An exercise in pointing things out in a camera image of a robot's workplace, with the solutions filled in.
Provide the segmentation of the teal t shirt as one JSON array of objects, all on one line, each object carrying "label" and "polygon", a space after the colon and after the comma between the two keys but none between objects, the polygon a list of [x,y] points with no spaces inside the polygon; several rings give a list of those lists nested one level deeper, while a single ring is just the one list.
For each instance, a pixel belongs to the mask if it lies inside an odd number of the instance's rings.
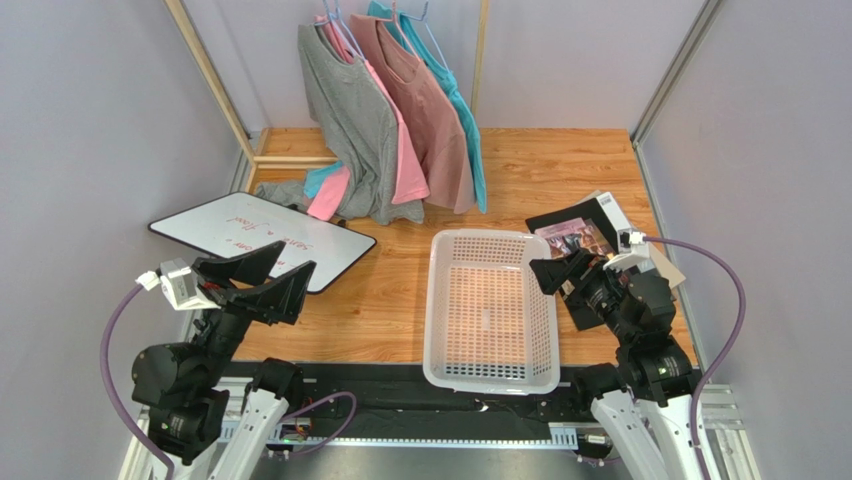
[{"label": "teal t shirt", "polygon": [[[396,20],[395,14],[397,11],[400,10],[394,10],[391,6],[385,5],[381,1],[371,1],[367,7],[368,15],[388,20],[392,20],[393,18]],[[402,18],[402,23],[399,23],[397,20],[396,22],[398,25],[389,25],[388,30],[397,42],[406,50],[412,51],[407,37],[415,42],[418,49],[422,48],[419,44],[421,40],[425,42],[426,46],[430,50],[434,49],[420,23],[414,23],[411,25],[407,22],[406,18]],[[433,77],[448,97],[450,103],[455,108],[460,124],[466,135],[467,153],[473,177],[476,205],[481,213],[486,213],[488,209],[487,181],[481,145],[481,134],[473,111],[468,105],[468,102],[464,99],[458,81],[450,66],[449,68],[451,71],[445,72],[441,70],[439,66],[427,65],[426,63],[425,65],[428,67]]]}]

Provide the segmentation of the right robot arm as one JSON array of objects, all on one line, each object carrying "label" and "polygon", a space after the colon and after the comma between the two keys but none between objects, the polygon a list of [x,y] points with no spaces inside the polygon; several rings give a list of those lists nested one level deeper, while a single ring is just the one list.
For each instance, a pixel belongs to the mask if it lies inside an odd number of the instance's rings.
[{"label": "right robot arm", "polygon": [[618,341],[615,364],[577,371],[578,407],[603,427],[635,479],[718,479],[699,400],[700,376],[674,339],[667,279],[624,275],[586,249],[530,267],[546,295],[566,291],[572,313],[606,326]]}]

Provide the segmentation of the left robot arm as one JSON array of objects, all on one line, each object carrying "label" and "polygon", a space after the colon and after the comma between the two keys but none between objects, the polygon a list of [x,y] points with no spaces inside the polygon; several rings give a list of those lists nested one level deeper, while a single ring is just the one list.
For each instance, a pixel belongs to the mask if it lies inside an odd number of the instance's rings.
[{"label": "left robot arm", "polygon": [[202,313],[191,340],[147,347],[132,365],[132,398],[149,409],[147,437],[174,465],[161,478],[206,474],[230,400],[217,386],[249,327],[298,320],[316,264],[272,278],[284,248],[275,241],[231,258],[170,260],[139,278],[147,290],[160,287],[175,310]]}]

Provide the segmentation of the pink t shirt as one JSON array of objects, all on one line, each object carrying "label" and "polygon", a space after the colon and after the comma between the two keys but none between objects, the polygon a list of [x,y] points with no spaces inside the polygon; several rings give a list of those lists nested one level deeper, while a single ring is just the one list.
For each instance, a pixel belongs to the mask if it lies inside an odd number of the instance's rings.
[{"label": "pink t shirt", "polygon": [[[343,36],[331,24],[319,26],[319,33],[329,42],[342,61],[348,64],[355,63],[354,48],[345,44]],[[397,168],[392,203],[401,205],[409,201],[423,200],[429,196],[430,190],[417,159],[408,126],[375,69],[368,61],[364,61],[364,64],[391,107],[397,122]]]}]

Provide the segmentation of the mauve t shirt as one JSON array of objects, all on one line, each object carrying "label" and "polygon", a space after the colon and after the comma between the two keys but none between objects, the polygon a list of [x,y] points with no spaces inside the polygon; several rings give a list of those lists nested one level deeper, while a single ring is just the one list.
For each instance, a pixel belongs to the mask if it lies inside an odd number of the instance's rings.
[{"label": "mauve t shirt", "polygon": [[476,203],[466,135],[455,108],[415,54],[408,52],[373,16],[352,14],[348,25],[366,59],[401,112],[430,195],[429,204],[456,214]]}]

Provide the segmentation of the grey t shirt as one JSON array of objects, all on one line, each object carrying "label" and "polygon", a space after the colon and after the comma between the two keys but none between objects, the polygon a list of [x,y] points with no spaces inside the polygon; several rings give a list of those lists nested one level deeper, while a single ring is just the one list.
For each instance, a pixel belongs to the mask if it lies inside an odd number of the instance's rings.
[{"label": "grey t shirt", "polygon": [[363,58],[345,60],[318,26],[298,27],[307,101],[327,148],[342,166],[325,178],[308,213],[328,220],[371,217],[380,225],[420,224],[419,199],[395,204],[399,164],[397,115]]}]

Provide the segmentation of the blue hanger left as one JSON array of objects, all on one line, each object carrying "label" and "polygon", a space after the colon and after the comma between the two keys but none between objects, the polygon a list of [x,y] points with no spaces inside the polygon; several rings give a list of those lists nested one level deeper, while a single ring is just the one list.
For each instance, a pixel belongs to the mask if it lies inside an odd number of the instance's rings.
[{"label": "blue hanger left", "polygon": [[365,59],[362,49],[355,39],[351,29],[346,25],[342,18],[342,9],[340,2],[334,0],[331,4],[328,0],[321,1],[325,15],[315,21],[313,25],[323,29],[325,26],[331,28],[332,34],[329,35],[330,42],[341,47],[341,57],[344,60],[354,60],[355,58]]}]

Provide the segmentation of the blue hanger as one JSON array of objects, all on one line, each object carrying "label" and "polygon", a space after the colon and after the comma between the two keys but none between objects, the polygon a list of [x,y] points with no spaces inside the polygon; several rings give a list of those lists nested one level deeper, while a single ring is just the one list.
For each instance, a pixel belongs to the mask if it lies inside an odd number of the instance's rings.
[{"label": "blue hanger", "polygon": [[334,0],[331,4],[328,0],[321,1],[325,15],[315,21],[313,25],[323,29],[325,26],[331,28],[332,34],[329,35],[330,42],[341,47],[341,57],[344,60],[354,60],[355,58],[365,59],[362,49],[355,39],[351,29],[346,25],[342,18],[342,9],[340,2]]},{"label": "blue hanger", "polygon": [[406,18],[407,22],[411,25],[413,25],[414,23],[420,23],[423,29],[425,30],[428,39],[431,41],[431,44],[434,49],[430,50],[423,40],[419,42],[422,48],[418,49],[415,45],[415,42],[409,37],[407,37],[407,40],[412,48],[412,52],[420,59],[422,59],[427,65],[439,66],[441,70],[445,72],[450,72],[451,69],[449,68],[449,65],[446,61],[446,57],[444,56],[440,44],[437,41],[435,34],[428,23],[429,7],[430,1],[426,0],[423,2],[422,10],[419,14],[411,14],[405,11],[397,11],[395,14],[396,20],[399,23],[402,23],[402,18]]}]

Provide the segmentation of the illustrated book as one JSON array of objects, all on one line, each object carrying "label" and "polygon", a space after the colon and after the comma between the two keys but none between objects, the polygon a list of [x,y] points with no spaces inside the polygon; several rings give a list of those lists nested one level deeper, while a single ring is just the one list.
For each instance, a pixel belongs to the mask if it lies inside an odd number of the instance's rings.
[{"label": "illustrated book", "polygon": [[552,258],[564,257],[581,249],[606,258],[615,256],[615,251],[592,220],[575,218],[538,228],[533,233],[547,241]]}]

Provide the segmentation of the black book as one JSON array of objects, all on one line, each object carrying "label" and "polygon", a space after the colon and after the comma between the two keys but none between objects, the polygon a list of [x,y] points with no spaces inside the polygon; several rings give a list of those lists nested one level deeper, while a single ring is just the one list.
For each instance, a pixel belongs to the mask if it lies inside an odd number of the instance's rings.
[{"label": "black book", "polygon": [[[619,233],[635,228],[609,192],[593,194],[565,209],[528,218],[525,224],[530,233],[547,241],[553,258],[585,248],[611,260],[621,253]],[[648,259],[625,269],[624,277],[655,274],[667,279],[672,289],[685,281],[685,275],[657,247],[649,245],[649,255]],[[558,295],[563,299],[576,329],[585,331],[603,325],[603,321],[597,319],[579,299],[569,298],[571,287],[567,283],[564,285]]]}]

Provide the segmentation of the white whiteboard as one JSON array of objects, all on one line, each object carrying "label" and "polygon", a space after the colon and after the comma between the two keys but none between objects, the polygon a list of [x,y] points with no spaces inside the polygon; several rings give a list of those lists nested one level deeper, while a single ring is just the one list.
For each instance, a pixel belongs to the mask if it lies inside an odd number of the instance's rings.
[{"label": "white whiteboard", "polygon": [[245,192],[234,192],[148,225],[151,232],[211,256],[229,258],[271,243],[285,244],[271,269],[276,278],[306,261],[316,263],[308,285],[327,290],[377,241],[351,229],[315,219]]}]

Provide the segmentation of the white plastic basket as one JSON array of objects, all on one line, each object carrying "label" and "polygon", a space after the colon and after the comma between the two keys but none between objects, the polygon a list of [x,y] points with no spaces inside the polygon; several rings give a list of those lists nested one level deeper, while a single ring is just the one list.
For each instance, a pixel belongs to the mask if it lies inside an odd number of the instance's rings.
[{"label": "white plastic basket", "polygon": [[455,229],[433,237],[423,344],[430,384],[492,395],[556,389],[557,305],[530,268],[549,256],[547,242],[527,233]]}]

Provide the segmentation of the white box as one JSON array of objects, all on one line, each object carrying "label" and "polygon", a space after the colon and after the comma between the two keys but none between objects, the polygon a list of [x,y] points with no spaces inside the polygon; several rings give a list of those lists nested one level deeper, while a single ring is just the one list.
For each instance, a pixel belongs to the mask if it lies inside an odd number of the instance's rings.
[{"label": "white box", "polygon": [[[628,227],[636,230],[635,224],[629,220],[611,192],[595,190],[577,202],[577,205],[588,200],[594,200],[600,204],[605,216],[616,232],[625,230]],[[639,272],[656,272],[669,281],[672,289],[675,289],[686,280],[685,275],[656,246],[648,245],[648,249],[649,257],[641,263],[635,264]]]}]

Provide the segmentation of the clothes pile on table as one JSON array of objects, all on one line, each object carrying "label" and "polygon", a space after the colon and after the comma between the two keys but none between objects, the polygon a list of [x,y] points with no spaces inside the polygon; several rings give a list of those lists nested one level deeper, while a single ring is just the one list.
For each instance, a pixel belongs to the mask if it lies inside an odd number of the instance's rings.
[{"label": "clothes pile on table", "polygon": [[296,205],[307,215],[329,221],[333,217],[345,220],[354,218],[348,209],[348,187],[351,172],[342,161],[331,166],[309,170],[303,180],[262,182],[255,195],[273,203]]}]

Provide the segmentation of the wooden clothes rack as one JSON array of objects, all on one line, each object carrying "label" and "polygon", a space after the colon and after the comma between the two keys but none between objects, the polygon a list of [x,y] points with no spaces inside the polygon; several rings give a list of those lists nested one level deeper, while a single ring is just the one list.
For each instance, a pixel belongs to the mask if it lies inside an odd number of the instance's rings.
[{"label": "wooden clothes rack", "polygon": [[[342,18],[367,9],[339,1]],[[402,1],[419,14],[424,1]],[[233,186],[244,190],[261,171],[299,167],[297,154],[269,145],[280,130],[309,129],[297,29],[325,15],[321,1],[168,1],[165,4],[239,147]],[[428,23],[478,115],[491,1],[430,1]]]}]

